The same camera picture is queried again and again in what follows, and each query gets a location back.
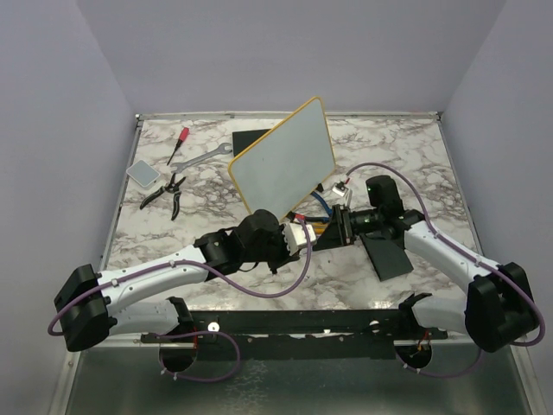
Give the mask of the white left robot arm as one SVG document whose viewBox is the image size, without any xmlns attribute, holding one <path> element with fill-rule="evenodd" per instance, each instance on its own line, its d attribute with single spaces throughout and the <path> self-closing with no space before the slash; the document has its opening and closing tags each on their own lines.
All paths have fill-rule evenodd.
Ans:
<svg viewBox="0 0 553 415">
<path fill-rule="evenodd" d="M 157 332 L 178 342 L 191 321 L 175 300 L 148 305 L 147 298 L 189 284 L 228 280 L 244 264 L 265 263 L 271 271 L 295 261 L 316 242 L 304 220 L 280 223 L 259 209 L 237 226 L 206 233 L 165 257 L 115 271 L 77 267 L 54 298 L 51 336 L 63 337 L 67 351 L 92 348 L 111 335 Z"/>
</svg>

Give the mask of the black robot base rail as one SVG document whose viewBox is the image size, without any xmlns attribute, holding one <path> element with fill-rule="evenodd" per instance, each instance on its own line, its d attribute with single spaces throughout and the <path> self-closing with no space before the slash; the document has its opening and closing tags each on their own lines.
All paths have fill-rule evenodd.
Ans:
<svg viewBox="0 0 553 415">
<path fill-rule="evenodd" d="M 424 329 L 400 310 L 200 311 L 191 313 L 188 332 L 219 331 L 238 344 L 243 360 L 309 360 L 395 357 L 395 342 L 448 337 Z"/>
</svg>

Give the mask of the yellow framed whiteboard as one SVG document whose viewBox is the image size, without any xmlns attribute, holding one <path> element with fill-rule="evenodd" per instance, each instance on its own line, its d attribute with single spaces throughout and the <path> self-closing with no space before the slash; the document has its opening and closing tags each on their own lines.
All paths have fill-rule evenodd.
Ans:
<svg viewBox="0 0 553 415">
<path fill-rule="evenodd" d="M 265 209 L 281 220 L 335 168 L 324 104 L 313 97 L 234 157 L 228 174 L 248 214 Z"/>
</svg>

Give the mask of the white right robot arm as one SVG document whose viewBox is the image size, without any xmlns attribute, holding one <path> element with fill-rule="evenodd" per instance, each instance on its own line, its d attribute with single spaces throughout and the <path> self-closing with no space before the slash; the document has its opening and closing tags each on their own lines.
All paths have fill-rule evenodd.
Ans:
<svg viewBox="0 0 553 415">
<path fill-rule="evenodd" d="M 533 297 L 524 269 L 481 258 L 441 233 L 426 216 L 404 208 L 397 184 L 389 176 L 365 182 L 370 208 L 353 211 L 336 205 L 315 250 L 350 246 L 360 241 L 382 281 L 413 271 L 413 253 L 446 275 L 464 293 L 460 301 L 431 294 L 404 300 L 397 316 L 398 331 L 416 338 L 427 328 L 468 335 L 492 353 L 513 344 L 540 325 L 531 307 Z"/>
</svg>

